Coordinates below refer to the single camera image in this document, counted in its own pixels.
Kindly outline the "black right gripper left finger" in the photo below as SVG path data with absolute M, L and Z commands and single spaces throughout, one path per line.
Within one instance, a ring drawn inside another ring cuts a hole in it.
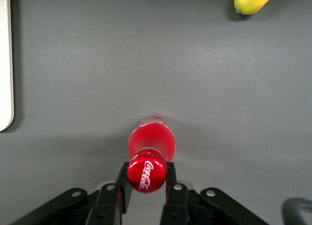
M 127 167 L 128 162 L 123 163 L 114 182 L 101 183 L 91 194 L 81 188 L 71 188 L 12 224 L 120 225 L 132 193 Z

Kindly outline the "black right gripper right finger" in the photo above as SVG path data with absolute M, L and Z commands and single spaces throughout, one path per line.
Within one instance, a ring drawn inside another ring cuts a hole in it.
M 166 201 L 161 225 L 266 225 L 267 223 L 214 187 L 197 193 L 176 179 L 173 162 L 167 163 Z

